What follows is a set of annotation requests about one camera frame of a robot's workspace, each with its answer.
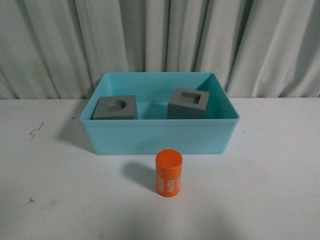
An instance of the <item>circular hole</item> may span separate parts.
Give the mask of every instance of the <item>circular hole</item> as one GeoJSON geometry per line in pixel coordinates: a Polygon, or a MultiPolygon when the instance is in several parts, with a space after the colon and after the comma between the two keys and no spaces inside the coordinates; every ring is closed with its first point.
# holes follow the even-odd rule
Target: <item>circular hole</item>
{"type": "Polygon", "coordinates": [[[115,99],[112,101],[108,101],[105,108],[110,112],[114,112],[114,111],[119,111],[121,109],[124,109],[126,106],[127,106],[127,103],[125,101],[115,99]]]}

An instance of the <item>orange cylinder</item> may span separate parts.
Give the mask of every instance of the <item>orange cylinder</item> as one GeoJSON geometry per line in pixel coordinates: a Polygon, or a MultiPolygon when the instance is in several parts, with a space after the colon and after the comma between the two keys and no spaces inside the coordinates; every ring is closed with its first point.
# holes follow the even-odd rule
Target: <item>orange cylinder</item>
{"type": "Polygon", "coordinates": [[[165,149],[155,158],[156,190],[170,198],[180,191],[183,158],[180,152],[165,149]]]}

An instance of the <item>square hole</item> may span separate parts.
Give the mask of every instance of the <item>square hole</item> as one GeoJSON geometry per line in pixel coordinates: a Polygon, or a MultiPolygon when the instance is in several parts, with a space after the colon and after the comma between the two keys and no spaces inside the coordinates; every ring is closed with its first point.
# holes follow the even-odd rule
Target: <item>square hole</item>
{"type": "Polygon", "coordinates": [[[182,101],[185,103],[198,104],[200,101],[200,97],[201,97],[201,94],[183,91],[181,96],[179,97],[179,101],[182,101]]]}

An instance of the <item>block with square hole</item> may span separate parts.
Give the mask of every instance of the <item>block with square hole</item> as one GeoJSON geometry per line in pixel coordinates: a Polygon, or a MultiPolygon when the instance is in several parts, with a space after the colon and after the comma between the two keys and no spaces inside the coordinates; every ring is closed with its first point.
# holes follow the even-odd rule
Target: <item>block with square hole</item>
{"type": "Polygon", "coordinates": [[[204,119],[209,92],[177,87],[168,102],[168,119],[204,119]]]}
{"type": "Polygon", "coordinates": [[[135,95],[103,96],[98,99],[93,120],[138,119],[135,95]]]}

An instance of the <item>curtain fold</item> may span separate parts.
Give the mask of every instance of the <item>curtain fold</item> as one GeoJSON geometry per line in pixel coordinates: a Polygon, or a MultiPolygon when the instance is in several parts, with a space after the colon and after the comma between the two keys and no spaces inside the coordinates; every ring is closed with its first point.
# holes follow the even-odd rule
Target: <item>curtain fold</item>
{"type": "Polygon", "coordinates": [[[214,72],[230,97],[320,95],[318,0],[0,1],[0,99],[90,98],[107,72],[214,72]]]}

